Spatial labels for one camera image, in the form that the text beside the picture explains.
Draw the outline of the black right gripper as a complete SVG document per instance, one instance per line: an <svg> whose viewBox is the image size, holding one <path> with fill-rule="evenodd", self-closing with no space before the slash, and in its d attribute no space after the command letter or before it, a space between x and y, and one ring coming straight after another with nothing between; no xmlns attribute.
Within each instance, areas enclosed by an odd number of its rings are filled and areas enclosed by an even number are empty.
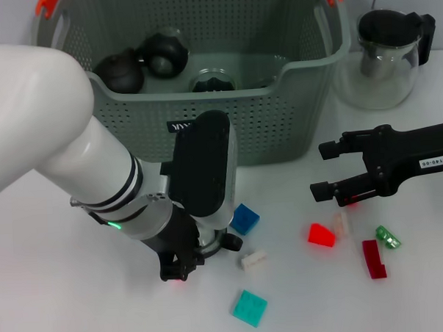
<svg viewBox="0 0 443 332"><path fill-rule="evenodd" d="M406 180L443 172L443 124L412 131L384 125L373 130L347 131L338 141L320 143L323 160L347 153L362 153L368 173L333 183L310 185L316 202L333 198L340 207L376 195L394 195Z"/></svg>

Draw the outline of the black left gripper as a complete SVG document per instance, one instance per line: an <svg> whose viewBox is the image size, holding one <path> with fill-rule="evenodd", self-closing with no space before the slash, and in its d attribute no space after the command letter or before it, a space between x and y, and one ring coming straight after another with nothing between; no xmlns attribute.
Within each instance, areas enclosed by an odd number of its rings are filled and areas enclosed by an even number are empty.
<svg viewBox="0 0 443 332"><path fill-rule="evenodd" d="M187 270L204 265L205 258L198 249L198 228L195 221L182 209L173 207L165 227L143 244L157 253L162 281L186 281Z"/></svg>

